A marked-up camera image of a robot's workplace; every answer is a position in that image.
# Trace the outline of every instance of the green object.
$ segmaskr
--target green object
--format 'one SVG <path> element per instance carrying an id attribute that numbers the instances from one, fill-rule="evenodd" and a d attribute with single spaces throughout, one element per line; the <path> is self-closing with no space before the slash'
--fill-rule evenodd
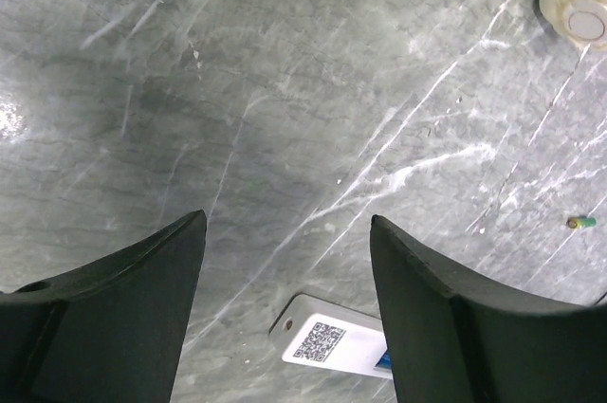
<path id="1" fill-rule="evenodd" d="M 567 226 L 570 229 L 591 228 L 597 225 L 597 220 L 587 216 L 574 216 L 567 220 Z"/>

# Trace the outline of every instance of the qr code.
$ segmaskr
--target qr code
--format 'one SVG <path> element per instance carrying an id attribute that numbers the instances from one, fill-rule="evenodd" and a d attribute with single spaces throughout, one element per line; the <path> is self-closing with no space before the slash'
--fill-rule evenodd
<path id="1" fill-rule="evenodd" d="M 343 329 L 317 322 L 307 334 L 302 344 L 300 344 L 300 347 L 297 348 L 293 357 L 324 362 L 328 359 L 344 334 L 345 330 Z"/>

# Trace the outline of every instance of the green cylindrical piece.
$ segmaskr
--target green cylindrical piece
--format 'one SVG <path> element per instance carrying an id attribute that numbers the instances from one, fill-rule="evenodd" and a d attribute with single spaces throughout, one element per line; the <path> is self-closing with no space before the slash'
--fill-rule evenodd
<path id="1" fill-rule="evenodd" d="M 591 228 L 597 225 L 597 220 L 595 218 L 588 218 L 586 216 L 574 216 L 567 220 L 567 226 L 570 229 L 582 229 L 582 228 Z"/>

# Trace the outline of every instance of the black plastic part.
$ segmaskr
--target black plastic part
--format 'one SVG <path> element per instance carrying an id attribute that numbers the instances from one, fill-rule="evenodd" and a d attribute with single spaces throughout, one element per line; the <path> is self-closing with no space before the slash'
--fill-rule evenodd
<path id="1" fill-rule="evenodd" d="M 379 216 L 371 257 L 399 402 L 607 401 L 604 306 L 499 284 Z"/>
<path id="2" fill-rule="evenodd" d="M 0 295 L 2 401 L 168 402 L 205 249 L 204 212 Z"/>

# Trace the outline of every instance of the hole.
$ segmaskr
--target hole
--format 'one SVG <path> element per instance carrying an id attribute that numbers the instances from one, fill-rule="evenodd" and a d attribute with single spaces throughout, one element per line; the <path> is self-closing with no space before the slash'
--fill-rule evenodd
<path id="1" fill-rule="evenodd" d="M 43 289 L 49 289 L 50 283 L 47 282 L 36 282 L 23 286 L 21 289 L 18 289 L 17 292 L 36 292 L 42 291 Z"/>

